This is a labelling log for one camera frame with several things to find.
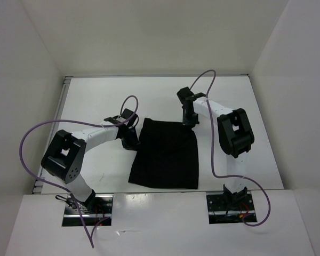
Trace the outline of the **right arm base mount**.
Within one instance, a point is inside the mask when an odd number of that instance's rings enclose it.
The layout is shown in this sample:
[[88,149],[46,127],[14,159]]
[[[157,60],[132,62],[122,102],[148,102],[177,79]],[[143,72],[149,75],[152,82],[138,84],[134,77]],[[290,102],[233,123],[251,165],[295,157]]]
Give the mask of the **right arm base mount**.
[[226,186],[222,192],[206,193],[209,224],[257,222],[252,195],[247,187],[231,193]]

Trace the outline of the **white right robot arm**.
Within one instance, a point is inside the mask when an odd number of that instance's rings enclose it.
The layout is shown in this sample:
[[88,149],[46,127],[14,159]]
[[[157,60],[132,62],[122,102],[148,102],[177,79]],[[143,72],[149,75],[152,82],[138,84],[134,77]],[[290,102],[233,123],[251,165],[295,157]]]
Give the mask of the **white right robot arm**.
[[214,151],[214,132],[218,131],[219,145],[227,155],[227,181],[223,186],[223,203],[230,210],[236,209],[247,193],[245,167],[248,153],[254,143],[254,134],[244,109],[231,109],[211,101],[204,93],[194,94],[184,87],[177,92],[182,104],[182,123],[187,127],[199,124],[199,116],[212,122],[212,151]]

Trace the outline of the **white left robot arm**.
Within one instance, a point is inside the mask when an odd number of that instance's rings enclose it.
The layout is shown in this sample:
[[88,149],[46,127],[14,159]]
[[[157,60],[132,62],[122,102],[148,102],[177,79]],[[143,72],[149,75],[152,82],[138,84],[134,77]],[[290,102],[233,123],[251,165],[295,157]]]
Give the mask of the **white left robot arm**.
[[139,139],[134,124],[138,120],[136,113],[125,108],[120,115],[105,118],[97,127],[77,132],[59,130],[54,135],[41,166],[74,195],[76,206],[83,213],[92,212],[98,205],[95,191],[81,175],[85,153],[105,142],[118,139],[124,149],[136,151]]

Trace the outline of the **black skirt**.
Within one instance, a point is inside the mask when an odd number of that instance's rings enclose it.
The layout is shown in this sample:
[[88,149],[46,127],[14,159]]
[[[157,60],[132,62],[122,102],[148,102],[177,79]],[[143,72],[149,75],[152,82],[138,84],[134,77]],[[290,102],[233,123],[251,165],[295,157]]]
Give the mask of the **black skirt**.
[[129,183],[155,189],[198,188],[198,145],[192,128],[145,118],[139,141]]

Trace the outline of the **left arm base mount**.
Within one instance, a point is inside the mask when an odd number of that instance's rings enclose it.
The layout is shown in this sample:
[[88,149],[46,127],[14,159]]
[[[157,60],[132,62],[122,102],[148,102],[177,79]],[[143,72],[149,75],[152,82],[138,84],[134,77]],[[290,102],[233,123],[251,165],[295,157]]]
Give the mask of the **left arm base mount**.
[[[78,227],[82,226],[81,218],[73,199],[68,196],[65,198],[61,195],[56,195],[55,198],[59,201],[65,202],[65,210],[63,214],[63,227]],[[95,198],[94,206],[87,209],[84,205],[79,203],[80,213],[87,226],[111,226],[112,211],[113,211],[113,195],[98,194]]]

